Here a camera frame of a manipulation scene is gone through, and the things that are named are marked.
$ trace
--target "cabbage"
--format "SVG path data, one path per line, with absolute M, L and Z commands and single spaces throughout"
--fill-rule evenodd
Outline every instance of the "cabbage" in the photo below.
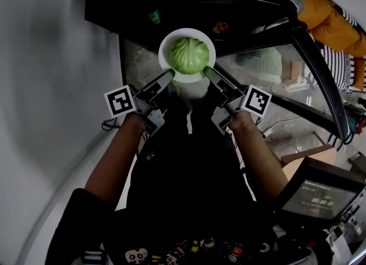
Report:
M 195 74 L 207 66 L 209 50 L 204 42 L 194 38 L 180 38 L 170 49 L 170 65 L 182 74 Z

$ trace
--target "screen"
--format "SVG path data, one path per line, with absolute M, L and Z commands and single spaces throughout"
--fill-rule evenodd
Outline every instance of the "screen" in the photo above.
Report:
M 311 217 L 333 219 L 355 195 L 353 192 L 305 180 L 282 209 Z

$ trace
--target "white bowl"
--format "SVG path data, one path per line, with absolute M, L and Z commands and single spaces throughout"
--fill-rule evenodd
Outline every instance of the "white bowl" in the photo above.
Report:
M 163 70 L 167 69 L 173 69 L 176 72 L 176 76 L 174 77 L 174 80 L 177 82 L 182 83 L 192 83 L 200 81 L 202 78 L 205 77 L 205 74 L 203 71 L 192 74 L 192 75 L 186 75 L 181 74 L 178 71 L 176 71 L 169 63 L 169 53 L 170 49 L 172 48 L 173 42 L 176 39 L 179 38 L 195 38 L 199 39 L 200 41 L 204 42 L 209 50 L 209 59 L 207 66 L 213 67 L 216 60 L 216 51 L 215 47 L 213 46 L 212 41 L 209 39 L 207 35 L 205 35 L 202 31 L 196 30 L 196 29 L 178 29 L 175 31 L 172 31 L 170 34 L 168 34 L 165 39 L 160 44 L 159 48 L 159 64 Z

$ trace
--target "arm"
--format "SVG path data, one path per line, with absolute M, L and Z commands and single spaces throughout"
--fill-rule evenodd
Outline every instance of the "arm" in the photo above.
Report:
M 87 191 L 114 208 L 121 197 L 144 130 L 142 117 L 128 114 L 85 185 Z
M 235 114 L 230 129 L 233 130 L 245 167 L 249 169 L 260 198 L 272 201 L 287 184 L 281 166 L 264 142 L 250 113 Z

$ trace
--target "glass table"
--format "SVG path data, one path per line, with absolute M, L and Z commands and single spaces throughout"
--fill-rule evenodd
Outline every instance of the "glass table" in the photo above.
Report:
M 217 59 L 217 63 L 243 85 L 258 86 L 331 115 L 321 89 L 293 45 L 230 55 Z

